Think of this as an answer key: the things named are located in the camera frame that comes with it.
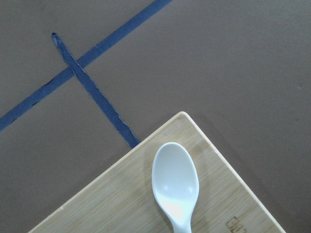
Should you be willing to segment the bamboo cutting board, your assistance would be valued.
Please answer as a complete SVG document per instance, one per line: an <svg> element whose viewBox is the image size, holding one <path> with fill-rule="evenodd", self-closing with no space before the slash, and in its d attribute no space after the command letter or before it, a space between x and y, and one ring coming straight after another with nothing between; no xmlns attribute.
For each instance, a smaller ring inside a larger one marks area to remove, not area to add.
<svg viewBox="0 0 311 233"><path fill-rule="evenodd" d="M161 145L181 144L194 161L199 198L194 233L281 233L264 207L197 124L179 112L33 228L34 233L170 233L153 195L151 169Z"/></svg>

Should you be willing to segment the white plastic spoon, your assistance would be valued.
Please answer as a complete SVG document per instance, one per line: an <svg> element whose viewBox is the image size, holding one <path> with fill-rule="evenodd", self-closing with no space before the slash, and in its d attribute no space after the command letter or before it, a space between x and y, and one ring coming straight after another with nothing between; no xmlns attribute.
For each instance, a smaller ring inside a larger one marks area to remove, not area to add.
<svg viewBox="0 0 311 233"><path fill-rule="evenodd" d="M173 231L190 233L199 180L194 162L182 145L169 142L158 149L152 167L152 189Z"/></svg>

